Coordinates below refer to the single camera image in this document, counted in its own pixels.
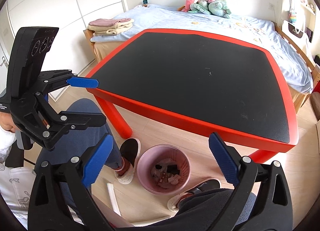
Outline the person's left hand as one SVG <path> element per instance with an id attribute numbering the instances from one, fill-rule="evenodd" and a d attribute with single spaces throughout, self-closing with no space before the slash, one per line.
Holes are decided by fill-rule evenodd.
<path id="1" fill-rule="evenodd" d="M 17 129 L 9 113 L 0 112 L 0 125 L 5 131 L 15 132 Z"/>

